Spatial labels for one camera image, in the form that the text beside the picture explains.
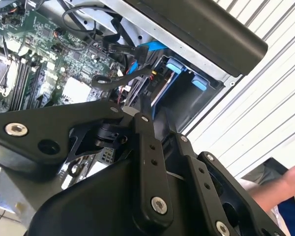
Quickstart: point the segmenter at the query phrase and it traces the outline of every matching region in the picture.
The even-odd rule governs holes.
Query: black metal arm
[[[167,118],[164,110],[153,123],[107,101],[0,114],[0,166],[27,178],[47,181],[65,162],[116,149],[111,166],[43,204],[28,236],[283,236]]]

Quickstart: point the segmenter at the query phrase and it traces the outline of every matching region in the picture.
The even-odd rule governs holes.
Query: silver screw
[[[151,205],[153,210],[155,210],[157,213],[164,215],[167,212],[167,205],[166,202],[159,198],[159,197],[154,197],[151,200]]]
[[[142,118],[142,120],[148,122],[148,118],[146,118],[146,117],[144,117],[144,116],[142,116],[141,118]]]
[[[29,132],[27,127],[20,123],[7,124],[5,127],[5,131],[8,135],[15,136],[15,137],[22,137]]]
[[[181,140],[183,140],[184,142],[187,142],[187,141],[188,141],[188,139],[187,139],[185,136],[181,136],[180,138],[181,138]]]
[[[218,232],[221,234],[221,236],[230,236],[230,231],[223,222],[217,221],[216,228]]]
[[[110,110],[112,110],[113,112],[119,112],[118,109],[116,107],[110,107]]]
[[[210,154],[207,154],[206,157],[207,157],[210,161],[214,161],[213,156],[211,156]]]

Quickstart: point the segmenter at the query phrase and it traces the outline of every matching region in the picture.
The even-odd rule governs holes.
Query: chip
[[[43,29],[43,36],[49,37],[50,36],[50,31],[48,29]]]
[[[73,58],[74,58],[75,60],[80,60],[80,57],[81,57],[81,54],[80,54],[80,53],[74,53],[74,54],[73,54]]]

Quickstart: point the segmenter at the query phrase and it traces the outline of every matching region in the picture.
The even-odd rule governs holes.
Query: black plastic cover
[[[232,76],[247,75],[267,44],[213,0],[124,0]]]

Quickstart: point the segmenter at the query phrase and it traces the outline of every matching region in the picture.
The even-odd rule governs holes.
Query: green circuit board
[[[90,87],[92,77],[96,74],[116,77],[118,71],[124,69],[121,63],[101,51],[100,43],[94,42],[92,46],[81,52],[62,47],[59,39],[54,36],[57,28],[59,26],[35,11],[28,11],[23,16],[0,15],[0,46],[3,47],[2,36],[4,36],[9,50],[19,55],[36,55],[41,61],[39,68],[41,74],[35,88],[35,99],[43,97],[43,102],[39,106],[28,105],[29,93],[33,92],[30,91],[32,81],[28,79],[25,82],[22,109],[41,107],[49,101],[55,105],[72,103],[72,98],[68,99],[68,96],[64,94],[68,80],[72,87],[77,81],[83,83],[83,88],[76,92],[88,93],[82,94],[86,101],[100,99],[105,97],[105,92]],[[62,41],[74,48],[86,46],[85,42],[70,33],[64,34]],[[30,73],[32,75],[29,78],[37,72],[32,70]],[[10,100],[11,95],[3,97],[0,94],[0,112],[8,109]]]

